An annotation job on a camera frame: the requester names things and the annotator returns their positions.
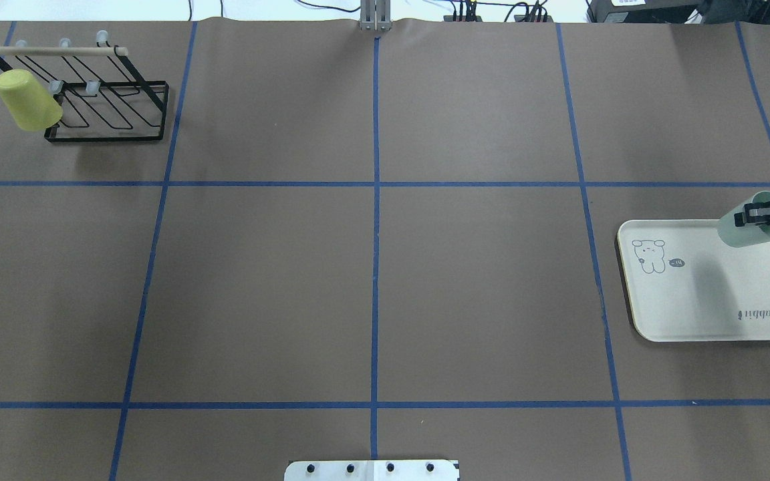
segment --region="yellow cup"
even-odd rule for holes
[[[1,73],[0,97],[16,125],[30,132],[52,127],[63,114],[52,94],[28,70],[15,68]]]

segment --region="wire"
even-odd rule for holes
[[[531,11],[531,6],[528,5],[526,2],[518,2],[514,6],[510,7],[510,12],[507,12],[507,16],[504,17],[504,22],[507,23],[508,19],[510,19],[510,13],[513,12],[513,10],[516,10],[516,7],[523,5],[525,6],[525,16],[529,15],[529,12]]]
[[[355,12],[357,12],[358,10],[361,10],[361,6],[358,6],[358,8],[357,8],[357,9],[352,9],[352,10],[350,10],[350,9],[342,9],[342,8],[340,8],[340,7],[332,7],[332,6],[330,6],[330,5],[315,5],[315,4],[313,4],[313,3],[303,2],[303,0],[296,0],[296,3],[301,3],[301,4],[303,4],[303,5],[307,5],[307,6],[309,6],[309,7],[313,7],[313,8],[315,8],[315,9],[340,10],[341,12],[346,12],[346,13],[355,13]]]

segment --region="white bracket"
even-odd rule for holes
[[[349,460],[293,462],[284,481],[459,481],[459,462],[451,460]]]
[[[391,30],[391,0],[361,0],[361,30]]]

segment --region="black wire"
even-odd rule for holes
[[[357,9],[352,9],[352,10],[350,10],[350,9],[342,9],[342,8],[340,8],[340,7],[332,7],[332,6],[330,6],[330,5],[315,5],[315,4],[313,4],[313,3],[303,2],[303,0],[296,0],[296,3],[301,3],[301,4],[303,4],[303,5],[307,5],[307,6],[309,6],[309,7],[313,7],[313,8],[315,8],[315,9],[340,10],[341,12],[346,12],[346,13],[355,13],[355,12],[357,12],[358,10],[361,10],[361,6],[358,6],[358,8],[357,8]]]
[[[508,19],[510,19],[510,13],[512,13],[513,10],[516,10],[516,7],[518,7],[520,5],[525,6],[525,16],[529,15],[529,9],[531,8],[531,6],[528,5],[528,3],[526,3],[526,2],[518,2],[514,6],[510,7],[510,12],[507,12],[507,16],[504,17],[504,22],[507,22]]]

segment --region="cup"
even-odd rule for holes
[[[1,73],[0,97],[17,127],[30,132],[52,127],[63,114],[55,98],[28,70],[15,68]]]
[[[756,244],[770,243],[770,225],[746,224],[736,227],[736,213],[745,211],[745,204],[770,201],[770,191],[757,192],[752,197],[736,206],[735,209],[721,217],[718,221],[718,236],[730,247],[747,247]]]

